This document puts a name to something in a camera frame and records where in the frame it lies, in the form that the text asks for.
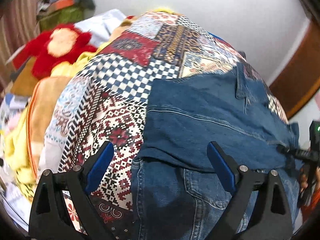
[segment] human hand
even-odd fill
[[[303,173],[303,166],[300,169],[300,177],[299,177],[299,183],[300,183],[300,193],[308,187],[308,175]],[[315,173],[315,179],[316,179],[316,187],[315,191],[317,191],[320,188],[320,167],[316,168]]]

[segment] yellow cloth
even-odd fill
[[[35,183],[27,148],[27,108],[21,113],[17,127],[4,139],[4,158],[16,172],[20,183]]]
[[[67,76],[74,77],[79,71],[81,71],[85,65],[87,65],[88,61],[92,59],[95,55],[97,55],[100,50],[108,46],[110,42],[105,42],[99,46],[96,52],[84,52],[82,53],[77,61],[73,64],[70,64],[67,61],[64,61],[58,65],[56,65],[52,71],[51,76]]]
[[[172,11],[169,8],[165,8],[165,7],[159,7],[157,9],[154,9],[153,12],[166,12],[166,13],[169,13],[169,14],[174,14],[174,11]]]

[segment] jeans pocket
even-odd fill
[[[134,157],[131,162],[131,167],[134,166],[135,168],[139,168],[141,161],[140,158]]]
[[[183,177],[186,192],[213,207],[211,208],[210,217],[214,226],[226,209],[231,199],[231,194],[224,190],[215,173],[202,173],[184,169]],[[239,223],[237,232],[245,230],[248,221],[249,218],[245,213]]]

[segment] pile of clothes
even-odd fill
[[[231,198],[206,155],[215,140],[249,169],[276,169],[295,220],[301,163],[276,147],[297,147],[298,127],[227,42],[163,9],[127,17],[97,49],[71,26],[39,37],[24,53],[33,58],[29,74],[41,80],[4,143],[30,201],[45,169],[82,165],[110,141],[114,157],[89,197],[116,239],[204,239]],[[75,63],[62,62],[76,55]],[[238,230],[248,225],[255,197]]]
[[[93,16],[93,0],[38,0],[37,19],[41,31],[59,23],[76,23]]]
[[[61,92],[92,57],[120,35],[122,27],[117,27],[127,21],[114,9],[81,21],[78,27],[60,24],[43,31],[12,55],[8,63],[16,71],[11,74],[12,82],[0,107],[0,184],[6,189],[6,201],[21,202],[20,197],[11,197],[17,193],[16,184],[32,202],[44,133]],[[96,32],[82,31],[91,29]],[[26,207],[28,211],[23,213],[28,214],[31,206]],[[27,220],[28,215],[20,215]]]

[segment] metal screw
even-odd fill
[[[42,174],[44,176],[48,176],[50,174],[50,170],[44,170]]]
[[[72,167],[72,169],[74,171],[79,171],[79,170],[81,170],[81,166],[80,165],[75,165],[75,166]]]
[[[240,170],[243,171],[243,172],[246,172],[246,171],[248,171],[248,167],[245,166],[245,165],[241,165],[240,166]]]
[[[271,174],[272,174],[273,176],[278,176],[278,171],[276,171],[276,170],[271,170]]]

